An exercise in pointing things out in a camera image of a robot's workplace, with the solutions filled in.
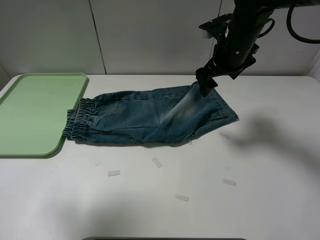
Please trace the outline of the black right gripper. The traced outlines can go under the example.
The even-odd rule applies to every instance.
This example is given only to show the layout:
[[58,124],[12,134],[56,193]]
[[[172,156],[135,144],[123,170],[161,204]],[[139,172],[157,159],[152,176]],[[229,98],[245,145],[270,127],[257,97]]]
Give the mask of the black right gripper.
[[199,84],[199,91],[203,97],[206,97],[212,89],[218,87],[218,83],[213,79],[219,76],[229,76],[233,80],[236,79],[240,73],[245,69],[251,67],[256,63],[254,54],[256,51],[250,51],[244,62],[238,66],[233,67],[230,64],[221,63],[219,60],[223,59],[218,51],[214,51],[211,59],[205,67],[198,68],[195,71],[195,78]]

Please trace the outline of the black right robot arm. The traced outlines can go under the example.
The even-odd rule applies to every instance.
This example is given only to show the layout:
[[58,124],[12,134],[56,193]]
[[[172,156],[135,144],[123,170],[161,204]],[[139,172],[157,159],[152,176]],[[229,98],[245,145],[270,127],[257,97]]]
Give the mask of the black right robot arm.
[[234,4],[232,13],[199,25],[209,38],[217,41],[210,60],[195,72],[199,91],[204,97],[218,86],[215,77],[229,76],[234,80],[243,70],[256,63],[253,56],[259,49],[256,40],[273,29],[275,20],[271,15],[276,9],[288,10],[286,27],[294,39],[306,44],[320,42],[298,35],[292,27],[294,8],[318,6],[318,0],[236,0]]

